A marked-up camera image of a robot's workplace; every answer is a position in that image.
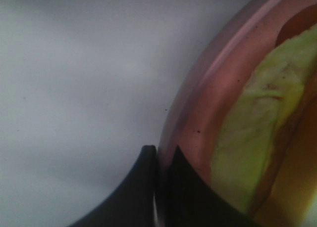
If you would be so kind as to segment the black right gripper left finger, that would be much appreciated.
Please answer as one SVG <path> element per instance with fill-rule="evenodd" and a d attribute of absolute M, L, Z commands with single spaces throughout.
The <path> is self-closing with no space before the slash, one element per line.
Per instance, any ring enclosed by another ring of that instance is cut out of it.
<path fill-rule="evenodd" d="M 73 227 L 153 227 L 157 150 L 145 145 L 122 183 Z"/>

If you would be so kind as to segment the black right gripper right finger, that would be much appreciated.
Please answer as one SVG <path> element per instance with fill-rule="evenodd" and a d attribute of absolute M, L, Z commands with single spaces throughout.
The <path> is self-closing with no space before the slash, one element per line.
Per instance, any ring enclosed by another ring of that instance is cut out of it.
<path fill-rule="evenodd" d="M 168 170 L 165 189 L 166 227 L 258 227 L 220 198 L 199 177 L 180 148 Z"/>

